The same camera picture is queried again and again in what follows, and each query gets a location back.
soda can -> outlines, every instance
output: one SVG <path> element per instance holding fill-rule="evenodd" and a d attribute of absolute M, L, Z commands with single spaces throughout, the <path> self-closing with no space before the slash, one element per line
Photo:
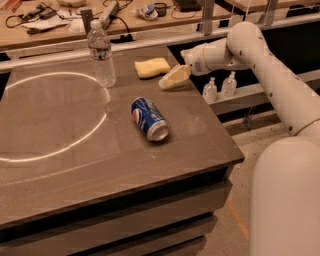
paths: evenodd
<path fill-rule="evenodd" d="M 169 123 L 151 100 L 143 97 L 135 99 L 131 114 L 149 141 L 163 140 L 169 134 Z"/>

beige object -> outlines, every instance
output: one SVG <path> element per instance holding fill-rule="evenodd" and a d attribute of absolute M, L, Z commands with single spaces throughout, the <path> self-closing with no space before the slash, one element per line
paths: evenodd
<path fill-rule="evenodd" d="M 143 62 L 135 62 L 134 67 L 139 78 L 150 78 L 170 71 L 170 66 L 165 58 L 154 58 Z"/>
<path fill-rule="evenodd" d="M 190 67 L 187 65 L 176 65 L 168 74 L 160 81 L 159 86 L 162 89 L 170 89 L 183 84 L 191 75 Z"/>
<path fill-rule="evenodd" d="M 81 7 L 86 5 L 87 0 L 57 0 L 62 6 Z"/>

gray table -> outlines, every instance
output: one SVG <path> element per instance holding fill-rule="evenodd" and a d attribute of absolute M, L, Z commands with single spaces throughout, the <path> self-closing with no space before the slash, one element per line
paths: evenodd
<path fill-rule="evenodd" d="M 89 58 L 14 70 L 0 102 L 0 255 L 201 249 L 244 156 L 191 82 L 139 80 L 134 61 L 159 56 L 176 64 L 165 46 L 114 55 L 112 115 Z M 140 96 L 170 122 L 162 143 L 131 118 Z"/>

table surface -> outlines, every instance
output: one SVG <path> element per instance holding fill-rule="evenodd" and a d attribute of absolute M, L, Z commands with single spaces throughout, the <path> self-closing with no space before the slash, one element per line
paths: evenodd
<path fill-rule="evenodd" d="M 88 58 L 13 71 L 0 102 L 0 228 L 243 161 L 191 81 L 162 91 L 160 77 L 137 77 L 135 61 L 160 56 L 176 65 L 164 46 L 114 54 L 108 105 Z M 140 96 L 170 123 L 162 143 L 147 141 L 131 117 Z"/>
<path fill-rule="evenodd" d="M 224 0 L 244 12 L 264 11 L 268 0 Z M 294 5 L 318 4 L 318 0 L 278 0 L 277 8 L 287 8 Z"/>
<path fill-rule="evenodd" d="M 25 14 L 33 10 L 37 5 L 39 5 L 40 2 L 41 1 L 24 1 L 14 14 Z M 140 18 L 136 14 L 136 8 L 143 7 L 144 5 L 148 5 L 153 2 L 157 1 L 134 0 L 127 8 L 119 11 L 117 16 L 122 18 L 128 24 L 131 32 L 192 24 L 201 21 L 201 11 L 180 13 L 179 11 L 174 10 L 174 7 L 172 6 L 172 0 L 162 1 L 164 3 L 167 3 L 168 6 L 171 6 L 167 10 L 167 15 L 165 17 L 158 17 L 155 20 L 148 21 Z M 125 1 L 120 1 L 120 6 L 122 6 L 124 3 Z M 92 8 L 93 14 L 97 14 L 96 17 L 99 17 L 99 15 L 101 15 L 99 13 L 101 13 L 105 8 L 102 5 L 102 1 L 95 0 L 87 0 L 86 6 Z M 59 9 L 64 11 L 68 11 L 70 9 L 73 13 L 75 13 L 77 10 L 77 8 L 59 6 L 56 1 L 53 2 L 52 7 L 57 10 Z M 219 5 L 215 5 L 213 19 L 229 18 L 230 15 L 230 12 L 220 7 Z M 18 26 L 16 28 L 7 28 L 5 25 L 5 20 L 7 17 L 8 15 L 0 15 L 0 31 L 2 35 L 5 35 L 1 36 L 0 38 L 1 51 L 86 38 L 85 33 L 71 33 L 68 27 L 56 28 L 52 31 L 42 34 L 29 35 L 26 33 L 27 29 L 22 26 Z M 127 29 L 125 25 L 119 19 L 117 19 L 114 20 L 108 27 L 108 33 L 110 35 L 127 33 Z"/>

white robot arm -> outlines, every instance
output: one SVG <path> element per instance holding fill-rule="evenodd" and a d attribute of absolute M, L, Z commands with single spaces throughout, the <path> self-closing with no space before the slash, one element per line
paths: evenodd
<path fill-rule="evenodd" d="M 226 39 L 181 52 L 194 75 L 250 68 L 291 136 L 271 144 L 253 177 L 250 256 L 320 252 L 320 98 L 269 50 L 260 29 L 235 25 Z"/>

